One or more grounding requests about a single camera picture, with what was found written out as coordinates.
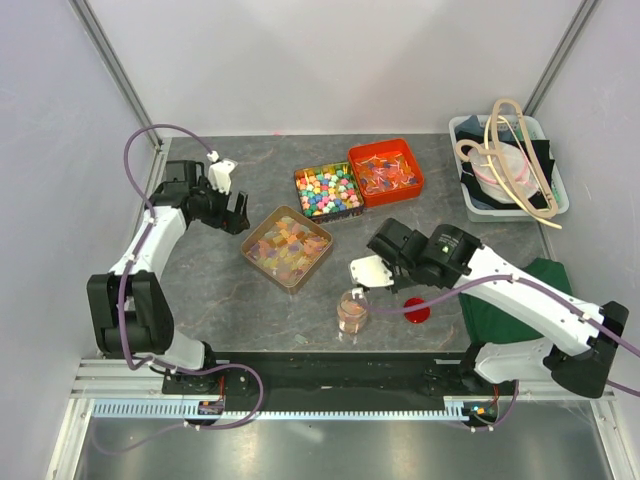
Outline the brown tin of popsicle candies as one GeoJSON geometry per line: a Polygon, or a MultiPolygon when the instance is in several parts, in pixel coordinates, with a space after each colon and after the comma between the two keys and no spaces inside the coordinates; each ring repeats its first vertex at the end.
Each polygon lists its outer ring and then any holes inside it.
{"type": "Polygon", "coordinates": [[[296,294],[328,258],[332,235],[288,206],[276,208],[241,245],[244,259],[269,281],[296,294]]]}

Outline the red jar lid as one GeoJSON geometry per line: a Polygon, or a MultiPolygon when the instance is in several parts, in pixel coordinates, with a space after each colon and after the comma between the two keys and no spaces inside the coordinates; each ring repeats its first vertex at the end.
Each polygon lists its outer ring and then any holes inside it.
{"type": "MultiPolygon", "coordinates": [[[[404,303],[404,308],[416,307],[423,305],[425,301],[420,297],[412,297],[409,298],[404,303]]],[[[410,312],[405,312],[404,317],[407,321],[412,324],[421,324],[426,322],[431,315],[431,309],[429,307],[421,308],[418,310],[412,310],[410,312]]]]}

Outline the clear glass jar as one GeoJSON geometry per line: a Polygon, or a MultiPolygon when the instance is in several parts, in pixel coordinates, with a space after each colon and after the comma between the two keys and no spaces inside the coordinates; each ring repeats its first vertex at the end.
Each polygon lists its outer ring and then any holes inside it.
{"type": "Polygon", "coordinates": [[[339,338],[357,343],[358,335],[368,318],[368,301],[362,288],[354,288],[342,294],[337,303],[337,325],[339,338]]]}

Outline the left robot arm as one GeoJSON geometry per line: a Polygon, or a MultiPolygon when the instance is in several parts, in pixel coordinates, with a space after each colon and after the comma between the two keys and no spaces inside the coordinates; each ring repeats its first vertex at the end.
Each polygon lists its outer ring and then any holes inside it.
{"type": "Polygon", "coordinates": [[[208,393],[219,382],[207,345],[177,330],[160,285],[167,261],[192,222],[237,235],[250,226],[248,196],[232,193],[236,162],[177,161],[182,172],[161,182],[144,202],[142,223],[123,256],[105,274],[89,278],[87,296],[99,351],[132,370],[157,365],[185,373],[185,382],[208,393]]]}

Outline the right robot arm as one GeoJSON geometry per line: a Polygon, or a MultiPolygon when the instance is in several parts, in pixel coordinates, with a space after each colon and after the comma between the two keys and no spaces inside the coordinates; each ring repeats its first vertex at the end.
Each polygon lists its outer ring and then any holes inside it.
{"type": "Polygon", "coordinates": [[[466,352],[458,381],[467,392],[516,380],[553,380],[590,399],[601,397],[619,347],[633,347],[622,333],[629,311],[566,294],[503,259],[477,237],[449,224],[431,236],[388,218],[367,244],[371,255],[351,262],[352,281],[392,292],[414,285],[485,301],[539,333],[537,340],[481,341],[466,352]]]}

